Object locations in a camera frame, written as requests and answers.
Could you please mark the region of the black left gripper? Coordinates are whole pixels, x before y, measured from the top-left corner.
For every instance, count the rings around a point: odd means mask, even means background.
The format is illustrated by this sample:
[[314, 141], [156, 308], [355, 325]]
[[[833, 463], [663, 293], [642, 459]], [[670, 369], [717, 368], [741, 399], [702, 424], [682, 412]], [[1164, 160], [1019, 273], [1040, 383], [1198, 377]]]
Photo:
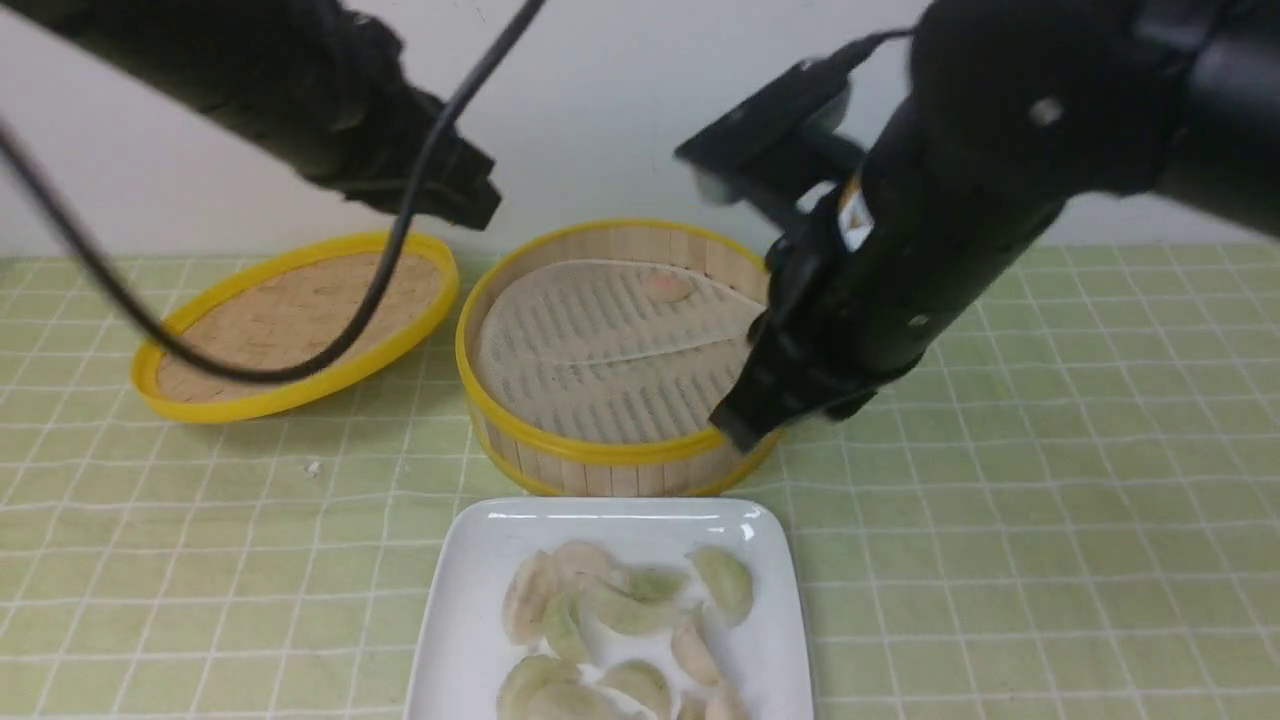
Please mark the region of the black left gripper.
[[340, 170], [344, 197], [387, 214], [397, 214], [410, 199], [412, 215], [486, 229], [500, 205], [490, 179], [494, 160], [449, 128], [420, 161], [444, 108], [421, 90], [376, 97], [355, 128], [355, 155]]

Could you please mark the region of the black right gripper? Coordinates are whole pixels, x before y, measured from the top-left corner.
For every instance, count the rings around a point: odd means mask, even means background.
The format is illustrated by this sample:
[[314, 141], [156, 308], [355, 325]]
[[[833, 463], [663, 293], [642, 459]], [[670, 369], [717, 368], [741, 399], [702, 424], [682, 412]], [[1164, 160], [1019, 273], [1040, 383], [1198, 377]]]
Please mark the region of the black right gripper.
[[765, 310], [749, 327], [739, 378], [709, 415], [739, 452], [808, 418], [847, 420], [919, 365], [919, 348], [873, 327], [849, 275], [854, 255], [832, 210], [809, 213], [765, 255]]

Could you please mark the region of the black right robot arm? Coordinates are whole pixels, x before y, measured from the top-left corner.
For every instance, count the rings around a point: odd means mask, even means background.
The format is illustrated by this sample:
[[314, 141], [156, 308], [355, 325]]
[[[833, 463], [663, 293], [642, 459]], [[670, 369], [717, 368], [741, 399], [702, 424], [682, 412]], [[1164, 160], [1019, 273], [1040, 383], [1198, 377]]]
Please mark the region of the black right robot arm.
[[933, 1], [790, 67], [677, 147], [781, 231], [710, 424], [842, 420], [1085, 193], [1277, 236], [1275, 1]]

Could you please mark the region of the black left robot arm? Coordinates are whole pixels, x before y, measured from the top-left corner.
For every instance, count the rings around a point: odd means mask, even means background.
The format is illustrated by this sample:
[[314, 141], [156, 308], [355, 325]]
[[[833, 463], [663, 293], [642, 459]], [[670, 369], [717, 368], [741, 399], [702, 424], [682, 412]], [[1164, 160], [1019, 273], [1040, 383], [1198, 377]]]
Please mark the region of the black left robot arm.
[[321, 190], [399, 210], [444, 102], [401, 37], [338, 1], [10, 1], [10, 10]]

